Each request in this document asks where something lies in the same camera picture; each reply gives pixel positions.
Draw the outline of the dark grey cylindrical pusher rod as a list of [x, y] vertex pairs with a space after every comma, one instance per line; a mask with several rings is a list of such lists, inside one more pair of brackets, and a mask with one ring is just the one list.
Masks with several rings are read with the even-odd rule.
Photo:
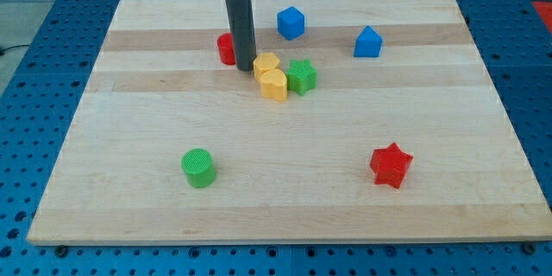
[[236, 67], [250, 72], [257, 56], [252, 0], [225, 0], [225, 3]]

